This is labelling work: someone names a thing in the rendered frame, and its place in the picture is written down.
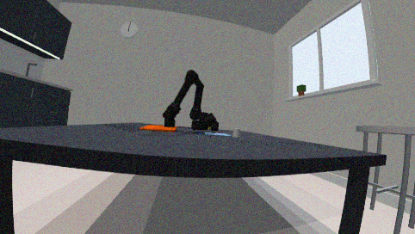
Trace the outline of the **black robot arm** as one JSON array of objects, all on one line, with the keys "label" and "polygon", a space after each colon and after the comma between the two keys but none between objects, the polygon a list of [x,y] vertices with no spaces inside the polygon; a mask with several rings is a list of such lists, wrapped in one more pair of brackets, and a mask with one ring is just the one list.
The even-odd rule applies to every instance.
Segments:
[{"label": "black robot arm", "polygon": [[193,131],[195,130],[203,130],[206,126],[211,126],[217,123],[213,113],[208,114],[205,112],[201,112],[201,98],[202,92],[204,88],[204,84],[198,78],[198,75],[195,71],[189,70],[185,77],[185,81],[183,83],[182,88],[179,90],[178,95],[174,102],[172,102],[169,107],[167,107],[166,111],[163,113],[164,118],[164,127],[174,127],[175,120],[177,114],[179,114],[180,103],[182,102],[183,98],[185,97],[189,87],[195,84],[195,100],[194,105],[190,111],[189,117],[192,120],[198,120],[194,125],[192,125]]}]

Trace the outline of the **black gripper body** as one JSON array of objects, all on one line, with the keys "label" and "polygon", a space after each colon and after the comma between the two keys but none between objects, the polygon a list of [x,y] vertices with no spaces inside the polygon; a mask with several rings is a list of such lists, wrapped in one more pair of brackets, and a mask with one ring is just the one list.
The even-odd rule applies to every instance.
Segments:
[{"label": "black gripper body", "polygon": [[[194,125],[197,121],[198,120],[192,120],[192,125]],[[211,128],[212,128],[212,131],[216,131],[216,132],[219,131],[219,122],[211,125]],[[206,126],[205,129],[203,130],[207,130],[207,129],[208,129],[208,126]]]}]

